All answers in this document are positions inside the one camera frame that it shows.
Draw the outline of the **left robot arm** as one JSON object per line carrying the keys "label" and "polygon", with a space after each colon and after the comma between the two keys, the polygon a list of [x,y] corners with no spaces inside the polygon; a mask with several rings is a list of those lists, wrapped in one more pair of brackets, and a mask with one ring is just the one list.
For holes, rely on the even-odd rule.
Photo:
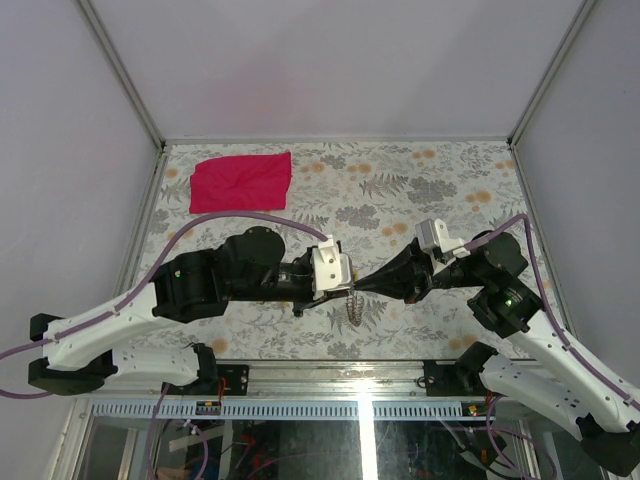
{"label": "left robot arm", "polygon": [[30,320],[33,341],[44,343],[30,362],[28,383],[74,396],[105,386],[159,387],[171,395],[215,395],[221,387],[213,349],[203,343],[161,350],[131,345],[156,330],[220,317],[231,302],[289,302],[295,316],[353,285],[349,256],[333,238],[291,263],[285,243],[267,227],[229,237],[216,249],[180,254],[161,265],[140,289],[83,314]]}

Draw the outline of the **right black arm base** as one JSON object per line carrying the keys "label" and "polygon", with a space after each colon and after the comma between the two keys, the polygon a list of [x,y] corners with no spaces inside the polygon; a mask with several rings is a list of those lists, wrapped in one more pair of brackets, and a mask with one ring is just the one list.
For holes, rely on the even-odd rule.
{"label": "right black arm base", "polygon": [[468,390],[457,376],[454,363],[423,360],[422,374],[415,380],[428,397],[468,396]]}

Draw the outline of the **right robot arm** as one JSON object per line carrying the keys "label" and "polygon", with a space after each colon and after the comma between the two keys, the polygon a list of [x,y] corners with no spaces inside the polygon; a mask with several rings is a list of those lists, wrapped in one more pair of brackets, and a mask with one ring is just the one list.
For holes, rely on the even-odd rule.
{"label": "right robot arm", "polygon": [[456,363],[458,387],[519,401],[572,435],[600,467],[628,476],[639,465],[639,389],[554,319],[546,297],[519,278],[528,265],[509,233],[485,231],[453,251],[414,239],[355,287],[407,304],[433,290],[477,288],[467,302],[473,317],[550,375],[520,373],[494,348],[476,342]]}

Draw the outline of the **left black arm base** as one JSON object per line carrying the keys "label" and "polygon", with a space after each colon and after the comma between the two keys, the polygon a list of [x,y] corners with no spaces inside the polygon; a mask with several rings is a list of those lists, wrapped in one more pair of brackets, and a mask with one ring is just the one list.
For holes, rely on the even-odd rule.
{"label": "left black arm base", "polygon": [[250,366],[247,364],[219,364],[219,385],[223,397],[244,397],[248,393]]}

